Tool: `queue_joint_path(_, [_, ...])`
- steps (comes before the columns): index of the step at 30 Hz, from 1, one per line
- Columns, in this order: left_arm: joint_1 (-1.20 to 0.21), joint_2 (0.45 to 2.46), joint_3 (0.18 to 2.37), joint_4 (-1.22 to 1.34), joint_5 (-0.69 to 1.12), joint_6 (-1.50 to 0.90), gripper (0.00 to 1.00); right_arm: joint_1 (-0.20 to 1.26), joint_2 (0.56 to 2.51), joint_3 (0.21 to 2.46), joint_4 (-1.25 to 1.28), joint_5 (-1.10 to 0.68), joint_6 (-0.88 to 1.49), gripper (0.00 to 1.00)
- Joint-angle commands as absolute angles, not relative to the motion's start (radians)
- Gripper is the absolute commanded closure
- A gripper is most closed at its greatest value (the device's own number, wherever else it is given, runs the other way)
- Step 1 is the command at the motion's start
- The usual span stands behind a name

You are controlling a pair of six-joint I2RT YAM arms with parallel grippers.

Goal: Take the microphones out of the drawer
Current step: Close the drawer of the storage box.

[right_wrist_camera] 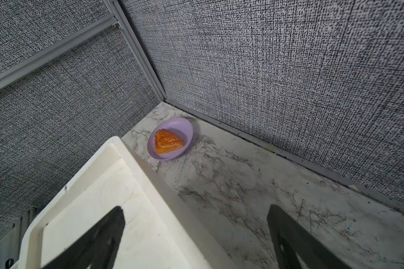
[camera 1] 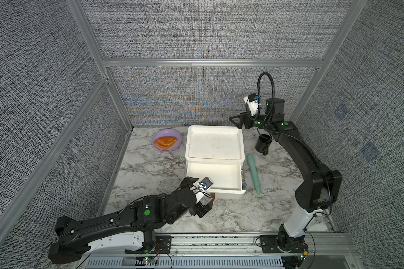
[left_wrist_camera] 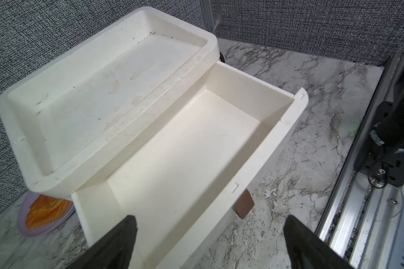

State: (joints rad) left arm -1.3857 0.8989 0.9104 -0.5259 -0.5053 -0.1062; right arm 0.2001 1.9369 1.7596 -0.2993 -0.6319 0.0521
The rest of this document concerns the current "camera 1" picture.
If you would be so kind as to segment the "mint green tube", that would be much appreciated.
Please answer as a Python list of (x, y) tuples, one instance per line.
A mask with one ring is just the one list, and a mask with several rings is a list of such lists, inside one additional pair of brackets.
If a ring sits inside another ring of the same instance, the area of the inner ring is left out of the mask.
[(261, 193), (261, 185), (260, 185), (260, 180), (259, 180), (259, 175), (257, 172), (257, 168), (256, 168), (256, 162), (255, 162), (255, 158), (253, 157), (253, 155), (248, 155), (247, 158), (247, 164), (250, 170), (250, 174), (251, 174), (251, 178), (253, 181), (253, 186), (256, 190), (257, 194)]

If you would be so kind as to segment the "glittery silver microphone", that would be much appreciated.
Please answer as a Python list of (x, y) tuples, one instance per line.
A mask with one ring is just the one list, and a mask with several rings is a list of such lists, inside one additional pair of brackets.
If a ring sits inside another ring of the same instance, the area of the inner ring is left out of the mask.
[(246, 190), (247, 189), (247, 183), (245, 180), (245, 173), (243, 170), (241, 170), (241, 183), (242, 183), (242, 189)]

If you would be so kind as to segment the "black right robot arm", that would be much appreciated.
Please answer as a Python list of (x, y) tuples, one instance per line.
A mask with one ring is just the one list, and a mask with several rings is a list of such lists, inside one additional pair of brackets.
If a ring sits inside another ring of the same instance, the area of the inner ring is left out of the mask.
[(276, 236), (277, 251), (294, 252), (304, 247), (307, 227), (318, 215), (327, 215), (336, 202), (342, 175), (326, 166), (303, 141), (297, 126), (284, 116), (285, 101), (269, 98), (266, 113), (252, 116), (249, 112), (231, 116), (238, 129), (256, 127), (266, 131), (269, 140), (279, 143), (299, 169), (303, 182), (295, 191), (297, 206)]

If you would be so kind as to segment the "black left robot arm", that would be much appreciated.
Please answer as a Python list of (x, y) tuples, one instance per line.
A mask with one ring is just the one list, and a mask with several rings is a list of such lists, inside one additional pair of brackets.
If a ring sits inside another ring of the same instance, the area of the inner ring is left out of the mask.
[(213, 207), (213, 200), (203, 205), (214, 182), (186, 177), (171, 194), (147, 195), (134, 200), (122, 210), (86, 220), (74, 220), (68, 216), (57, 219), (57, 242), (51, 244), (48, 258), (54, 264), (72, 263), (90, 251), (90, 243), (125, 232), (143, 232), (140, 253), (150, 252), (156, 246), (155, 230), (172, 225), (186, 213), (203, 217)]

